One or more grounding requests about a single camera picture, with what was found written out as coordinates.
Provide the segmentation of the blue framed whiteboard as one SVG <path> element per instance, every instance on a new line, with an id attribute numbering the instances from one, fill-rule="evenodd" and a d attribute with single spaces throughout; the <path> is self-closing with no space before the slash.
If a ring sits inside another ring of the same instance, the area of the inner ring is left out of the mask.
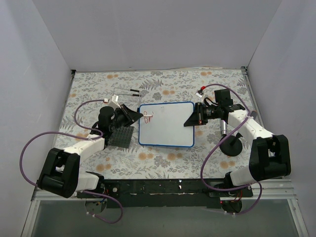
<path id="1" fill-rule="evenodd" d="M 154 116 L 152 118 L 142 117 L 139 120 L 139 144 L 143 146 L 193 147 L 195 128 L 184 126 L 193 111 L 194 103 L 191 101 L 140 105 L 140 113 Z"/>

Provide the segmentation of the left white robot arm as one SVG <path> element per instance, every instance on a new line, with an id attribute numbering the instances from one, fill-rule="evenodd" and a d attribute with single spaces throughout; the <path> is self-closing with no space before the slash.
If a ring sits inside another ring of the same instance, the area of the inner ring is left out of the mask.
<path id="1" fill-rule="evenodd" d="M 114 109 L 104 106 L 86 140 L 64 149 L 51 149 L 37 180 L 37 186 L 53 194 L 69 198 L 75 192 L 89 191 L 101 197 L 105 191 L 104 177 L 95 172 L 80 171 L 83 161 L 104 150 L 113 138 L 131 139 L 133 124 L 143 117 L 125 105 Z"/>

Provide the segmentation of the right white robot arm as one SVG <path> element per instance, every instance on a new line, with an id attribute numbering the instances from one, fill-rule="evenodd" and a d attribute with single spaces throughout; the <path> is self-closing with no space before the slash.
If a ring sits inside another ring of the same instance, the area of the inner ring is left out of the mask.
<path id="1" fill-rule="evenodd" d="M 242 186 L 288 176 L 291 173 L 288 139 L 284 135 L 274 135 L 257 123 L 246 106 L 233 102 L 229 89 L 216 90 L 214 94 L 215 103 L 195 104 L 194 111 L 184 126 L 206 125 L 211 119 L 220 119 L 237 133 L 222 136 L 220 148 L 223 153 L 234 156 L 232 151 L 240 137 L 251 146 L 248 165 L 225 175 L 224 192 L 235 196 Z"/>

